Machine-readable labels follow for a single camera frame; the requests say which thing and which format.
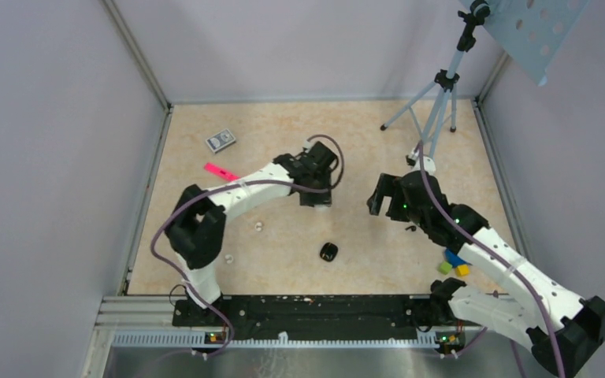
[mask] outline gray wall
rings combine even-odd
[[[0,378],[80,374],[162,117],[100,2],[0,1]]]
[[[118,0],[171,102],[411,96],[448,67],[457,0]],[[458,92],[500,48],[482,29]]]
[[[591,2],[536,87],[511,63],[485,104],[535,262],[605,299],[605,2]],[[591,361],[605,376],[605,345]]]

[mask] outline yellow block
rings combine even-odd
[[[467,276],[470,274],[470,267],[467,265],[458,265],[455,267],[455,274],[457,274],[458,277]]]

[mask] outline beige tabletop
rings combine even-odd
[[[225,229],[217,259],[217,280],[225,294],[424,294],[443,261],[443,248],[421,231],[385,215],[369,215],[366,200],[382,172],[408,172],[404,157],[417,142],[413,122],[405,114],[387,131],[379,125],[403,101],[288,102],[175,106],[154,184],[129,294],[167,294],[179,275],[149,251],[152,235],[172,212],[182,190],[224,182],[206,172],[212,162],[238,176],[259,170],[276,156],[297,154],[304,140],[324,133],[343,149],[346,172],[332,193],[332,208],[301,207],[298,195],[278,198],[245,213]],[[416,105],[425,122],[432,102]],[[205,139],[229,128],[237,143],[212,154]],[[436,177],[449,202],[472,206],[513,244],[507,219],[469,100],[458,102],[458,131],[442,131]],[[262,231],[255,229],[263,223]],[[333,262],[319,258],[326,242],[339,252]],[[174,259],[166,237],[158,251]],[[233,263],[224,256],[231,254]],[[470,267],[463,278],[483,290],[496,289],[484,274]]]

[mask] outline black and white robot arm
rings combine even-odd
[[[208,303],[221,297],[214,261],[221,252],[226,224],[265,202],[292,195],[297,191],[295,185],[315,191],[300,191],[301,206],[330,206],[331,173],[338,164],[337,156],[323,143],[316,142],[296,156],[280,155],[238,181],[207,190],[198,185],[187,187],[175,210],[203,192],[213,194],[183,211],[165,229],[165,234],[199,295]],[[254,181],[265,183],[249,185]],[[201,308],[206,308],[193,293],[188,290],[187,293]]]
[[[556,374],[544,317],[528,288],[514,275],[518,270],[534,287],[550,317],[566,376],[575,376],[604,342],[605,301],[600,297],[585,299],[562,287],[509,246],[475,210],[467,205],[449,203],[434,177],[434,162],[429,157],[423,158],[430,189],[444,211],[511,267],[505,267],[444,219],[425,188],[416,154],[407,159],[413,167],[405,176],[381,174],[377,188],[368,200],[370,213],[378,215],[383,198],[391,197],[387,217],[413,222],[435,244],[448,248],[505,289],[515,301],[495,298],[461,280],[449,278],[432,284],[431,299],[447,306],[455,318],[483,325],[521,344],[531,350],[544,368]]]

